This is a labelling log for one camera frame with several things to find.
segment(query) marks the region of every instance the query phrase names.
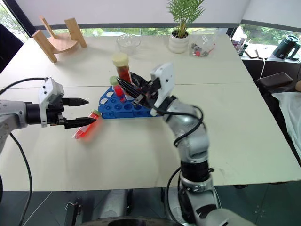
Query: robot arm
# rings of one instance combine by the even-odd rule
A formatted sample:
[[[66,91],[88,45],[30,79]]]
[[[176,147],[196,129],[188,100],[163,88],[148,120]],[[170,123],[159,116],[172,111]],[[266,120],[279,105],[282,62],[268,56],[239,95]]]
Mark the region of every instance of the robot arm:
[[[25,128],[28,124],[41,124],[42,127],[46,127],[47,124],[64,125],[65,129],[68,129],[89,125],[95,121],[89,117],[74,120],[64,118],[64,105],[80,106],[89,102],[81,98],[62,98],[63,95],[62,85],[49,78],[39,90],[39,104],[0,99],[0,154],[10,132]]]
[[[181,158],[182,184],[178,198],[184,220],[197,226],[254,226],[230,210],[219,209],[210,174],[213,170],[208,166],[209,140],[203,115],[201,112],[198,117],[197,107],[170,97],[174,88],[173,65],[155,68],[151,78],[146,82],[132,74],[135,85],[122,79],[118,82],[134,98],[134,106],[150,108],[154,116],[163,115],[176,137],[174,144]]]

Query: green cap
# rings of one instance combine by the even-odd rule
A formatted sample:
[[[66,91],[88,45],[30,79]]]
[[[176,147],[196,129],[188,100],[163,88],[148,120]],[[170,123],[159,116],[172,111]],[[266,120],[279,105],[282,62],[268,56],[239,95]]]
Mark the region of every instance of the green cap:
[[[98,116],[100,116],[100,113],[99,113],[98,110],[93,110],[92,112],[95,113],[95,114],[97,114]]]
[[[118,85],[118,82],[117,82],[117,76],[112,76],[112,77],[110,77],[110,84],[112,85],[112,86],[116,86],[116,85]]]

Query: white table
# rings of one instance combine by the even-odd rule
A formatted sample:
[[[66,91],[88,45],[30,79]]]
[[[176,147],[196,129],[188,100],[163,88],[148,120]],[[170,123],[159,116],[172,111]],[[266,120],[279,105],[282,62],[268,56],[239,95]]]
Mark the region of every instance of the white table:
[[[90,101],[66,107],[64,117],[88,115],[107,88],[64,88],[66,97]],[[36,103],[37,92],[9,89],[2,98]],[[301,169],[253,83],[177,85],[174,95],[204,111],[215,185],[301,179]],[[72,139],[75,131],[40,125],[14,131],[28,158],[34,191],[164,187],[180,163],[174,136],[158,117],[103,120],[89,145]],[[0,172],[4,190],[28,190],[26,168],[11,138],[0,157]]]
[[[195,58],[188,53],[174,54],[166,47],[167,36],[141,36],[141,45],[130,56],[130,70],[150,80],[151,70],[159,64],[174,63],[176,84],[253,82],[227,35],[216,42],[208,57]],[[109,78],[117,75],[111,56],[117,51],[116,37],[86,37],[87,48],[58,54],[56,64],[50,62],[34,39],[29,39],[1,73],[0,88],[30,77],[52,77],[64,87],[109,86]],[[17,88],[40,87],[29,81]]]

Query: white cloth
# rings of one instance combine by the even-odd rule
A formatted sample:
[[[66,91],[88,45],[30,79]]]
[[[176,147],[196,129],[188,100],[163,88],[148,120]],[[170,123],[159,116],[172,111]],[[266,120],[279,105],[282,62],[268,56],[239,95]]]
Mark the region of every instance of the white cloth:
[[[301,158],[301,92],[274,93],[279,100],[287,133]]]

